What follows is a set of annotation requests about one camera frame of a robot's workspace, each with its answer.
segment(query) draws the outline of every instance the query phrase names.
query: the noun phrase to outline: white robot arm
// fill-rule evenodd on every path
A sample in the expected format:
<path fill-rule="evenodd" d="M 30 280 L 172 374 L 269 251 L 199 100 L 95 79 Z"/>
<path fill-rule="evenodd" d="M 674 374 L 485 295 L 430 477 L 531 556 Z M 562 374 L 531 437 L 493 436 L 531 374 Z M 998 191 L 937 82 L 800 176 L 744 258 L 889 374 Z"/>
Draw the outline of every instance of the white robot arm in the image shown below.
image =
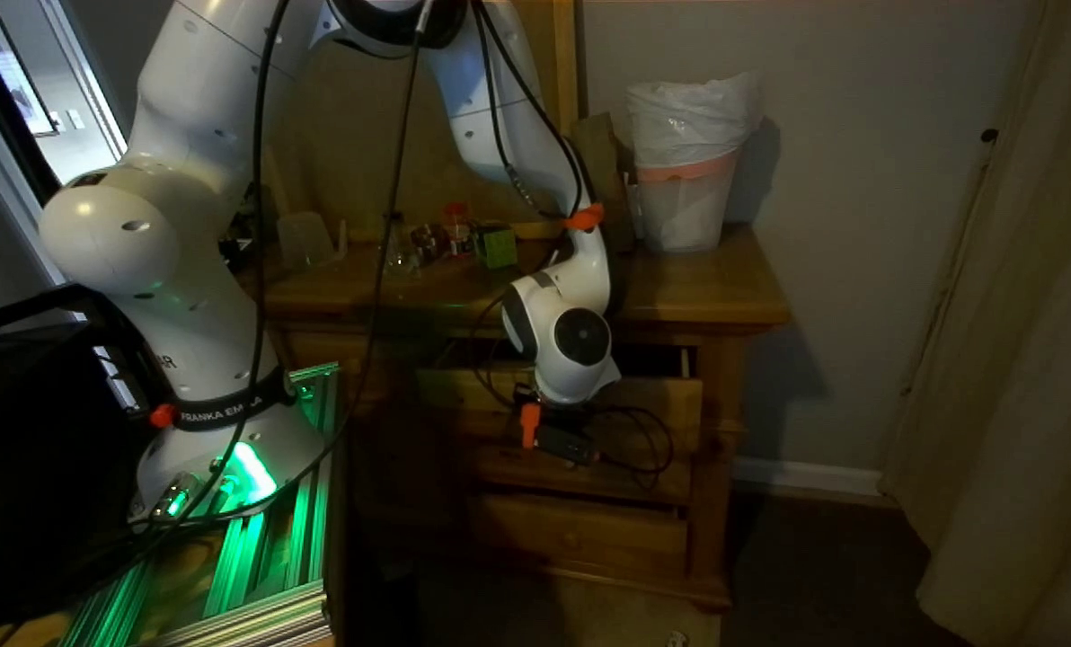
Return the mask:
<path fill-rule="evenodd" d="M 526 90 L 531 62 L 510 5 L 175 0 L 141 71 L 127 157 L 95 187 L 65 187 L 38 224 L 47 255 L 141 326 L 175 393 L 181 409 L 141 460 L 141 518 L 199 512 L 200 493 L 204 512 L 257 502 L 323 448 L 284 403 L 278 352 L 217 248 L 250 182 L 257 77 L 284 98 L 284 77 L 323 35 L 377 53 L 425 43 L 465 161 L 551 195 L 562 216 L 594 211 L 577 161 Z M 585 403 L 617 378 L 600 315 L 605 239 L 571 224 L 575 255 L 514 280 L 504 310 L 547 403 Z M 238 471 L 200 488 L 224 454 Z"/>

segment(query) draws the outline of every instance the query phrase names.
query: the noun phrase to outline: wooden nightstand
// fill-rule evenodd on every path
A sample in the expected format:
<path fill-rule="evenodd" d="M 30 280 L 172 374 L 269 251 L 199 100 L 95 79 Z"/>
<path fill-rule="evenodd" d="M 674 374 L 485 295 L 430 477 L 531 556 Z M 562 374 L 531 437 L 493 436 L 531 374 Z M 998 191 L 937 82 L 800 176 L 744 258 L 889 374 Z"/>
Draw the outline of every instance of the wooden nightstand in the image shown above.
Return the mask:
<path fill-rule="evenodd" d="M 341 263 L 265 288 L 287 364 L 334 360 L 353 394 L 372 255 L 353 248 Z M 510 412 L 475 378 L 480 360 L 459 352 L 498 338 L 496 319 L 475 319 L 508 280 L 472 258 L 386 278 L 377 355 L 350 441 L 368 539 L 377 551 L 472 554 L 727 608 L 744 355 L 756 336 L 791 315 L 756 233 L 733 231 L 708 255 L 622 258 L 624 295 L 611 326 L 628 374 L 605 403 L 646 407 L 667 424 L 673 460 L 650 488 L 614 469 L 519 448 Z M 504 394 L 521 378 L 496 364 L 489 374 Z"/>

